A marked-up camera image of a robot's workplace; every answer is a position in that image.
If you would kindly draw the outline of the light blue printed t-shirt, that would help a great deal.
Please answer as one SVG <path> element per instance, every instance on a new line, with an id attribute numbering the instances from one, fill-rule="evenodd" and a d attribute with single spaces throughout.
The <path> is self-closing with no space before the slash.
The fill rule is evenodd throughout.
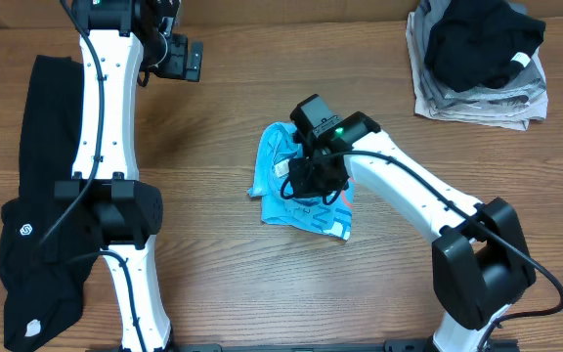
<path id="1" fill-rule="evenodd" d="M 352 231 L 354 185 L 350 184 L 331 205 L 321 198 L 284 199 L 282 183 L 288 176 L 288 161 L 302 155 L 302 147 L 293 142 L 296 127 L 275 122 L 268 126 L 258 146 L 254 179 L 247 191 L 261 199 L 261 220 L 270 225 L 297 229 L 347 241 Z"/>

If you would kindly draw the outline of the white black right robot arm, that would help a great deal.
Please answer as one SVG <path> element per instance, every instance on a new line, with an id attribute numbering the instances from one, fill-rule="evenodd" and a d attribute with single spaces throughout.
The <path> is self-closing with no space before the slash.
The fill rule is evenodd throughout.
<path id="1" fill-rule="evenodd" d="M 347 118 L 313 95 L 290 114 L 303 155 L 289 164 L 295 198 L 337 197 L 354 181 L 384 198 L 431 246 L 434 292 L 445 310 L 427 338 L 389 339 L 387 351 L 516 351 L 490 337 L 499 318 L 536 281 L 519 218 L 505 200 L 488 203 L 438 179 L 403 153 L 379 124 Z"/>

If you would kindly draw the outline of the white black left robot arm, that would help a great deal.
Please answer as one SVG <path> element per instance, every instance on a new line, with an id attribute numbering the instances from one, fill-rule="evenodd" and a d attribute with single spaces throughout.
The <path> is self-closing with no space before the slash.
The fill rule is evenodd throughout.
<path id="1" fill-rule="evenodd" d="M 136 90 L 150 75 L 197 82 L 202 44 L 174 31 L 180 0 L 64 1 L 80 35 L 83 102 L 80 140 L 69 179 L 55 185 L 65 205 L 52 237 L 75 218 L 96 250 L 64 260 L 67 267 L 104 258 L 122 324 L 121 351 L 174 351 L 156 272 L 155 243 L 163 221 L 160 190 L 141 181 L 135 152 Z"/>

